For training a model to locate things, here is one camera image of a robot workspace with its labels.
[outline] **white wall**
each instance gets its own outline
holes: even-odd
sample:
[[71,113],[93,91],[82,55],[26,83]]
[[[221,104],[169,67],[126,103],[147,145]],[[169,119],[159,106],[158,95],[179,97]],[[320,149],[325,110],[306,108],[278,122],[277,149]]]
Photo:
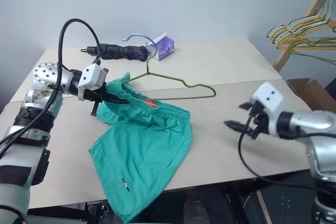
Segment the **white wall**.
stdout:
[[[179,41],[245,35],[273,62],[279,52],[266,39],[266,33],[276,24],[301,17],[311,1],[1,0],[0,108],[44,50],[57,47],[59,31],[70,18],[87,21],[100,41],[107,43],[133,32],[155,37],[166,31]],[[91,35],[80,25],[72,25],[65,46],[90,44]],[[282,74],[285,78],[318,78],[327,84],[336,71],[323,62],[296,57]]]

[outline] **green shorts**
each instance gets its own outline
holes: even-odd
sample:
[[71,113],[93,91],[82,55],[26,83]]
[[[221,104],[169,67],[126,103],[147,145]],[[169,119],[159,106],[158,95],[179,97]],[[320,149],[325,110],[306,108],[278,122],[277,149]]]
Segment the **green shorts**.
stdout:
[[166,187],[188,152],[192,128],[190,112],[154,101],[157,108],[133,91],[126,73],[107,84],[109,92],[129,104],[104,102],[97,118],[110,125],[89,150],[113,211],[132,220]]

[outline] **hanger hook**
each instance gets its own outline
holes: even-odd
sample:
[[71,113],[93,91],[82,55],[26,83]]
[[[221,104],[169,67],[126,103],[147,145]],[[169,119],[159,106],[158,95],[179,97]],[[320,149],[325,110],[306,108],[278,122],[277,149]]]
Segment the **hanger hook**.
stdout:
[[153,43],[154,47],[155,47],[155,54],[153,54],[153,56],[151,56],[150,58],[147,59],[147,62],[152,59],[156,54],[157,54],[157,45],[156,43],[148,36],[143,35],[143,34],[132,34],[130,35],[127,39],[123,39],[122,41],[128,41],[130,38],[132,38],[133,36],[139,36],[139,37],[143,37],[146,38],[147,40],[149,40],[151,43]]

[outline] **wire hanger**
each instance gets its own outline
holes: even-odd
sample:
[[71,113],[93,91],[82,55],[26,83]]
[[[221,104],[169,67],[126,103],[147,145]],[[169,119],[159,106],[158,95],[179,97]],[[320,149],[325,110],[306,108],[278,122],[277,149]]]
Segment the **wire hanger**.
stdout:
[[140,37],[143,37],[143,38],[146,38],[147,40],[149,40],[149,41],[155,46],[155,53],[153,54],[153,56],[151,56],[150,58],[148,58],[147,61],[146,61],[146,73],[143,73],[143,74],[141,74],[141,75],[139,75],[139,76],[137,76],[137,77],[134,77],[134,78],[132,78],[132,79],[129,79],[129,80],[127,80],[127,81],[124,81],[124,82],[121,83],[122,85],[125,84],[125,83],[128,83],[128,82],[130,82],[130,81],[134,81],[134,80],[136,80],[136,79],[139,79],[139,78],[141,78],[141,77],[144,77],[144,76],[158,76],[158,77],[161,77],[161,78],[166,78],[166,79],[170,79],[170,80],[180,81],[180,82],[183,83],[183,85],[185,85],[185,86],[188,87],[188,88],[205,87],[205,88],[207,88],[207,89],[212,90],[213,94],[212,94],[212,95],[205,95],[205,96],[201,96],[201,97],[155,98],[155,99],[150,99],[150,98],[149,98],[149,99],[144,99],[144,100],[151,100],[151,101],[155,101],[155,100],[184,100],[184,99],[210,98],[210,97],[214,97],[214,96],[216,96],[216,91],[215,91],[215,89],[212,88],[212,87],[210,87],[210,86],[208,86],[208,85],[205,85],[205,84],[188,85],[188,84],[185,83],[185,81],[182,80],[182,79],[175,78],[175,77],[170,77],[170,76],[164,76],[164,75],[162,75],[162,74],[158,74],[158,73],[152,73],[152,72],[150,72],[150,71],[149,71],[148,62],[149,62],[150,59],[152,59],[152,58],[157,54],[157,45],[155,44],[155,42],[154,42],[151,38],[149,38],[149,37],[147,37],[147,36],[145,36],[145,35],[141,35],[141,34],[132,34],[132,35],[130,35],[127,39],[123,39],[123,41],[128,41],[128,40],[129,40],[131,37],[133,37],[133,36],[140,36]]

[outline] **floor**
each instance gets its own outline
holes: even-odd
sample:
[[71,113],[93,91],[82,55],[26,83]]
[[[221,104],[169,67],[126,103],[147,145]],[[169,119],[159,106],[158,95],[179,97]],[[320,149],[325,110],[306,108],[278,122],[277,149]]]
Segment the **floor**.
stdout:
[[[284,181],[312,185],[309,172],[295,175]],[[310,210],[315,198],[312,191],[270,186],[262,191],[272,224],[310,223]],[[211,224],[236,224],[236,216],[225,198],[223,184],[200,186],[193,190],[161,194],[133,222],[183,223],[183,205],[187,197],[197,197],[207,210]],[[245,212],[252,224],[266,224],[262,209],[255,194],[245,205]],[[83,223],[73,220],[28,217],[29,224],[73,224]],[[112,214],[104,216],[99,224],[121,223]]]

